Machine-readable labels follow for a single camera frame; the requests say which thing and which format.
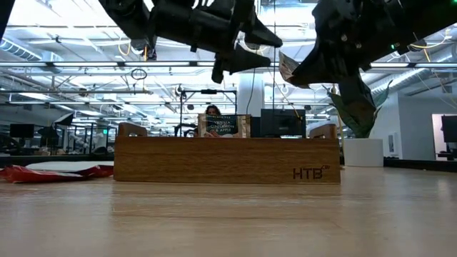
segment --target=computer monitor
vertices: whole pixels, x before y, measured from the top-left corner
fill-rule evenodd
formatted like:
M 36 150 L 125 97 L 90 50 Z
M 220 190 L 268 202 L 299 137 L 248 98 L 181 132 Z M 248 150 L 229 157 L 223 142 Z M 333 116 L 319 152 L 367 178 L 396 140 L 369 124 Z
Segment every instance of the computer monitor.
M 306 110 L 262 109 L 263 137 L 302 136 L 306 138 Z
M 446 143 L 457 143 L 457 116 L 442 116 L 443 137 Z
M 33 138 L 34 134 L 33 124 L 9 124 L 9 136 L 12 138 Z

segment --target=person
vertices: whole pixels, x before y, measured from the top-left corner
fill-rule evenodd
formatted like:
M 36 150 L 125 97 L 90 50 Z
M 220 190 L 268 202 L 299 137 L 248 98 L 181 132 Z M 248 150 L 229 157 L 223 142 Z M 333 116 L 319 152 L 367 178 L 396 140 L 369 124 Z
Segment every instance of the person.
M 211 116 L 220 116 L 221 115 L 221 111 L 219 111 L 219 108 L 217 108 L 217 106 L 212 104 L 212 105 L 206 107 L 205 114 L 206 115 L 211 115 Z

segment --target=white planter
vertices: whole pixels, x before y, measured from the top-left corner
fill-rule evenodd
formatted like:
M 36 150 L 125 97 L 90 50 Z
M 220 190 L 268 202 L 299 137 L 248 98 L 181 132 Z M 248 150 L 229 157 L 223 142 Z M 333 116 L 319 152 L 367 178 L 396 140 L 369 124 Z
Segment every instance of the white planter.
M 355 138 L 344 141 L 344 165 L 382 167 L 384 164 L 383 140 Z

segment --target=potted plant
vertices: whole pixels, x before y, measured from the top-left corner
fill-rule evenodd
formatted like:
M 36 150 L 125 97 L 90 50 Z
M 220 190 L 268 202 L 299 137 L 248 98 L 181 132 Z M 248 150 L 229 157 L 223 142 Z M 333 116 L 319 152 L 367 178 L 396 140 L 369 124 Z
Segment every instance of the potted plant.
M 392 81 L 387 85 L 386 90 L 373 97 L 373 102 L 376 111 L 371 112 L 371 115 L 358 119 L 361 115 L 355 112 L 358 109 L 350 109 L 344 104 L 343 99 L 338 94 L 334 94 L 327 90 L 328 96 L 333 102 L 333 106 L 338 111 L 341 120 L 349 127 L 356 135 L 356 138 L 346 139 L 344 141 L 344 163 L 346 166 L 361 166 L 361 167 L 382 167 L 384 162 L 383 156 L 383 140 L 369 138 L 371 129 L 373 128 L 376 117 L 378 116 L 381 105 L 387 99 L 388 89 Z

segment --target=red bag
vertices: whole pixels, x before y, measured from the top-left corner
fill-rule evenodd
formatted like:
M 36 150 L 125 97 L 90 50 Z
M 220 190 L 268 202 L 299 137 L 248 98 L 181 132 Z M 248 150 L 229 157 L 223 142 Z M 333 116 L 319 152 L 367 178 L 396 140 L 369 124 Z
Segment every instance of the red bag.
M 0 171 L 10 183 L 46 183 L 58 181 L 81 181 L 89 178 L 103 178 L 113 175 L 113 166 L 95 166 L 82 171 L 34 171 L 22 166 L 8 166 Z

